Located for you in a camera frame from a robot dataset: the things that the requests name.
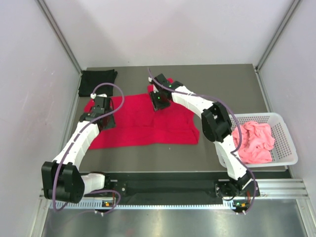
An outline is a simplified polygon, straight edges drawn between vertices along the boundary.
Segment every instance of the laundry basket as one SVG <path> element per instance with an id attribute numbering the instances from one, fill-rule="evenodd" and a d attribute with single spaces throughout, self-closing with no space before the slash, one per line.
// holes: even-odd
<path id="1" fill-rule="evenodd" d="M 235 115 L 240 125 L 243 125 L 249 121 L 255 121 L 258 123 L 267 123 L 271 127 L 272 136 L 275 139 L 274 148 L 270 151 L 272 156 L 272 162 L 265 164 L 247 164 L 248 167 L 269 167 L 269 166 L 281 166 L 292 165 L 297 162 L 297 154 L 294 143 L 287 129 L 282 117 L 276 113 L 258 113 L 258 114 L 237 114 Z M 235 129 L 236 123 L 231 117 L 232 130 Z M 223 157 L 218 149 L 217 145 L 216 153 L 219 158 L 219 162 L 222 166 L 226 167 Z"/>

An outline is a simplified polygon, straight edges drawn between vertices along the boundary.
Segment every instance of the black cloth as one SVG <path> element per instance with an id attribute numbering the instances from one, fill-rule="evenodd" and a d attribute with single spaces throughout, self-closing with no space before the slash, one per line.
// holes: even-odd
<path id="1" fill-rule="evenodd" d="M 80 97 L 89 97 L 94 88 L 101 83 L 109 82 L 114 83 L 118 73 L 113 70 L 108 71 L 83 71 L 81 76 L 81 83 L 79 87 Z M 97 89 L 96 94 L 106 94 L 113 96 L 113 87 L 104 85 Z"/>

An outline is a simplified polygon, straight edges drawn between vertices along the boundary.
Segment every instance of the red cloth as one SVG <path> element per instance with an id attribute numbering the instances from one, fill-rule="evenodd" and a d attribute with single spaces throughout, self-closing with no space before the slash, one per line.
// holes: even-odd
<path id="1" fill-rule="evenodd" d="M 122 98 L 112 99 L 114 108 L 117 108 Z M 84 111 L 89 112 L 93 104 L 93 100 L 90 100 Z M 125 96 L 124 105 L 114 114 L 116 127 L 101 131 L 89 149 L 153 143 L 195 145 L 199 131 L 194 125 L 193 115 L 193 112 L 173 102 L 170 107 L 154 112 L 149 94 Z"/>

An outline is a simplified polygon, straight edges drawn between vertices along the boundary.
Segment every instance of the pink towel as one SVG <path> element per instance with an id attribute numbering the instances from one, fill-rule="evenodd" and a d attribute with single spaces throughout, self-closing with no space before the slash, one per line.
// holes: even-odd
<path id="1" fill-rule="evenodd" d="M 241 160 L 247 164 L 261 164 L 272 161 L 270 150 L 273 149 L 275 139 L 271 135 L 270 125 L 258 124 L 250 121 L 240 126 L 242 133 L 241 147 L 238 154 Z M 233 131 L 234 144 L 239 143 L 237 127 Z"/>

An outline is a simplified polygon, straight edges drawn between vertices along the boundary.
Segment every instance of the table surface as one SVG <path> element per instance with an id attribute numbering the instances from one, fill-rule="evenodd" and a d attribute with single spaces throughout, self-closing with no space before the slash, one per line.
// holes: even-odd
<path id="1" fill-rule="evenodd" d="M 89 68 L 110 70 L 113 68 Z M 125 95 L 147 92 L 147 67 L 116 67 L 115 84 Z M 213 95 L 225 101 L 236 114 L 267 112 L 265 102 L 251 64 L 152 66 L 154 76 L 163 73 L 183 83 L 189 90 Z M 73 125 L 76 125 L 89 97 L 80 97 Z M 194 118 L 201 131 L 201 122 Z M 255 168 L 255 171 L 285 171 L 284 166 Z M 169 172 L 226 171 L 219 163 L 213 143 L 200 133 L 197 145 L 152 144 L 148 146 L 88 150 L 80 166 L 81 172 Z"/>

